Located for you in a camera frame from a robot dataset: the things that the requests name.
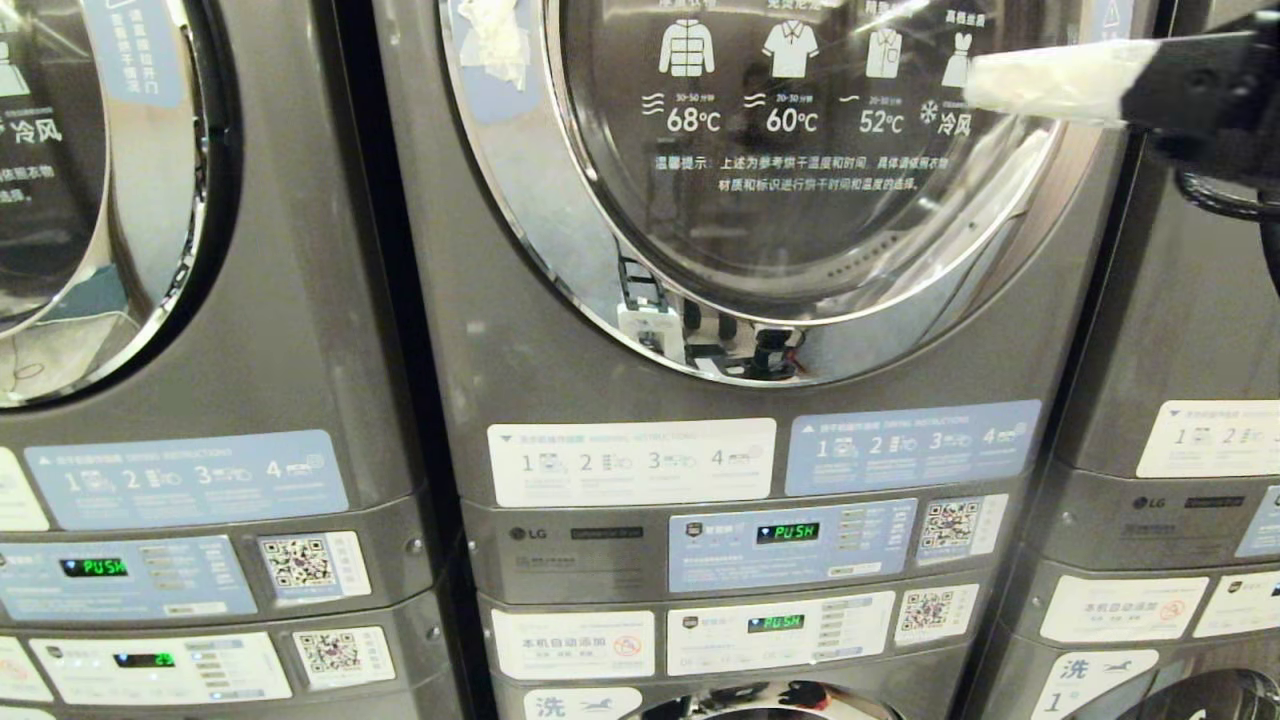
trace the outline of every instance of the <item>blue label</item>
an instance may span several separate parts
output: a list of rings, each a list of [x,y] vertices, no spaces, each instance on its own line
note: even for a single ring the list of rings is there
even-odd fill
[[[787,495],[831,495],[1007,478],[1030,452],[1038,400],[803,415],[791,424]]]
[[[225,536],[0,543],[0,601],[18,621],[252,615]]]
[[[1236,557],[1258,555],[1280,555],[1280,486],[1267,488],[1267,495],[1235,551]]]
[[[329,433],[28,447],[68,530],[168,528],[347,510]]]
[[[116,100],[173,108],[186,95],[165,0],[82,0],[99,78]]]
[[[676,515],[671,592],[847,580],[901,573],[915,518],[913,497],[881,502]]]

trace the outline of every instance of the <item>shirt icon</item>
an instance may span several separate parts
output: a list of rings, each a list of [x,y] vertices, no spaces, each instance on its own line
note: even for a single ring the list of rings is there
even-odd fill
[[[699,77],[716,72],[712,31],[692,18],[680,19],[662,33],[658,72],[671,77]]]
[[[901,60],[902,33],[888,27],[872,33],[870,49],[867,51],[867,77],[896,78]]]
[[[800,20],[781,22],[769,31],[764,54],[773,58],[773,77],[804,77],[809,58],[818,54],[818,38]]]

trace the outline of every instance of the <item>digital display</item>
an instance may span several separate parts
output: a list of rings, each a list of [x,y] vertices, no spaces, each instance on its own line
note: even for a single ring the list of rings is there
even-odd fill
[[[746,621],[748,634],[799,630],[800,628],[804,628],[804,615],[774,615],[772,618],[751,618]]]
[[[822,523],[788,523],[786,525],[764,525],[755,529],[755,544],[774,542],[801,542],[818,539]]]
[[[129,574],[119,557],[60,560],[59,565],[68,578],[123,578]]]
[[[128,655],[116,653],[113,656],[115,659],[115,665],[118,667],[133,669],[133,667],[174,667],[173,653],[170,652],[157,652],[155,655]]]

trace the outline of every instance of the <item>dress icon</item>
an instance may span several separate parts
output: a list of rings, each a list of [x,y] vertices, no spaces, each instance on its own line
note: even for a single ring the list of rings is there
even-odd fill
[[[942,87],[964,87],[969,82],[970,45],[973,45],[973,33],[956,33],[956,53],[947,60],[947,69],[942,73]]]
[[[867,51],[867,77],[896,78],[902,60],[902,33],[883,27],[872,33]]]
[[[818,38],[813,28],[800,20],[781,22],[769,31],[764,54],[773,58],[773,77],[801,78],[809,58],[818,54]]]
[[[22,70],[9,63],[9,44],[0,42],[0,97],[17,97],[31,95],[31,86],[27,78],[22,77]]]
[[[716,72],[716,51],[712,49],[712,31],[701,22],[685,18],[676,20],[662,33],[662,55],[658,72],[671,77],[700,77]]]

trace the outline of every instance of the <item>front-loading door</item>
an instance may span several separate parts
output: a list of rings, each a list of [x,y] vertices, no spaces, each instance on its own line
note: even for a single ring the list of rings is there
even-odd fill
[[[124,366],[202,249],[220,105],[180,0],[0,0],[0,407]]]
[[[442,13],[520,243],[605,332],[713,380],[831,382],[918,350],[1041,246],[1052,222],[1024,220],[1062,211],[1096,146],[963,97],[975,56],[1098,35],[1078,0]]]

